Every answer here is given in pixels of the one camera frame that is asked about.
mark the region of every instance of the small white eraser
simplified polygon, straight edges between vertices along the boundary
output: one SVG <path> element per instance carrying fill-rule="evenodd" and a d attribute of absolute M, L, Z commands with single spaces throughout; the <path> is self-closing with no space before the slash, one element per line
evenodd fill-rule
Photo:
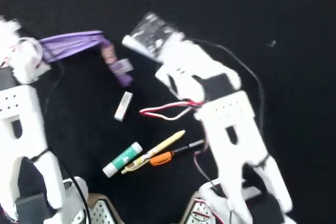
<path fill-rule="evenodd" d="M 133 97 L 133 94 L 127 91 L 122 96 L 119 106 L 117 108 L 116 114 L 114 115 L 114 118 L 116 120 L 122 122 L 126 114 L 127 108 L 130 105 L 130 102 L 132 100 L 132 97 Z"/>

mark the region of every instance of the yellow pen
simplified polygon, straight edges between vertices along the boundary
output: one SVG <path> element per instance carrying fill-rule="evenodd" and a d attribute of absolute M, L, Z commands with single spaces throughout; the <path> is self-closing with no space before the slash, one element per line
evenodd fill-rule
<path fill-rule="evenodd" d="M 159 153 L 160 151 L 164 150 L 167 148 L 169 145 L 180 139 L 184 135 L 185 131 L 179 131 L 176 132 L 174 135 L 171 137 L 167 138 L 165 141 L 162 143 L 158 144 L 156 147 L 152 148 L 149 152 L 146 154 L 142 155 L 141 157 L 137 158 L 135 161 L 133 161 L 131 164 L 125 167 L 124 170 L 122 170 L 122 174 L 125 174 L 127 172 L 132 172 L 134 170 L 139 169 L 143 165 L 147 164 L 150 160 L 151 157 Z"/>

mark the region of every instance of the black fabric surface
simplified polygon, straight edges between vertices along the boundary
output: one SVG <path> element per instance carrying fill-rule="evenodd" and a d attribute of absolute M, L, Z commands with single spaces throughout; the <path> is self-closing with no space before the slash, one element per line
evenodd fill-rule
<path fill-rule="evenodd" d="M 63 60 L 66 74 L 45 115 L 49 145 L 91 192 L 111 199 L 126 223 L 178 222 L 192 193 L 206 182 L 191 153 L 111 179 L 101 171 L 134 141 L 148 150 L 181 129 L 186 136 L 172 148 L 203 137 L 191 114 L 175 122 L 138 114 L 141 108 L 175 101 L 154 78 L 155 63 L 121 46 L 148 11 L 189 37 L 227 46 L 259 75 L 266 90 L 264 139 L 292 196 L 290 215 L 298 223 L 333 223 L 334 0 L 0 0 L 0 10 L 37 37 L 103 30 L 119 58 L 134 65 L 134 84 L 123 89 L 97 50 Z M 257 111 L 254 80 L 222 51 L 204 48 L 239 72 Z M 34 85 L 42 108 L 58 75 L 56 65 Z M 134 98 L 120 123 L 113 116 L 125 90 Z M 211 154 L 199 162 L 216 177 Z"/>

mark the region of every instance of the pen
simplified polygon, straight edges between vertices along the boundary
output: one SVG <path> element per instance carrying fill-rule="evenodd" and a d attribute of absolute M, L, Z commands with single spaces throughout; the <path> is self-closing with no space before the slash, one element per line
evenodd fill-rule
<path fill-rule="evenodd" d="M 139 169 L 143 165 L 147 164 L 151 157 L 153 157 L 155 154 L 159 153 L 160 151 L 162 151 L 163 149 L 167 148 L 169 145 L 180 139 L 184 135 L 184 133 L 185 131 L 176 132 L 174 135 L 167 138 L 165 141 L 158 144 L 156 147 L 152 148 L 149 152 L 137 158 L 134 162 L 126 166 L 121 173 L 125 174 L 127 172 L 132 172 L 134 170 Z"/>
<path fill-rule="evenodd" d="M 170 151 L 170 152 L 165 152 L 161 155 L 155 156 L 153 158 L 150 159 L 150 163 L 153 166 L 156 165 L 163 165 L 165 163 L 168 163 L 170 160 L 172 160 L 173 156 L 175 156 L 176 154 L 179 154 L 181 152 L 185 152 L 187 150 L 190 150 L 194 147 L 200 146 L 202 144 L 204 144 L 204 140 L 198 140 L 194 143 L 191 143 L 189 145 L 186 146 L 182 146 L 181 148 L 178 148 L 176 150 Z"/>

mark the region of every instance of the purple ribbon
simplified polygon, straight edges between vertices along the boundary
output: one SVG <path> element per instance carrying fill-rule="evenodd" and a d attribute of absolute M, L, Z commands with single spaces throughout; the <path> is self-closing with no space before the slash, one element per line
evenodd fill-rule
<path fill-rule="evenodd" d="M 43 59 L 50 63 L 100 45 L 102 56 L 109 69 L 123 87 L 129 86 L 132 77 L 127 73 L 118 72 L 123 65 L 117 60 L 113 44 L 105 39 L 102 33 L 102 31 L 84 31 L 41 39 L 39 42 L 44 49 Z"/>

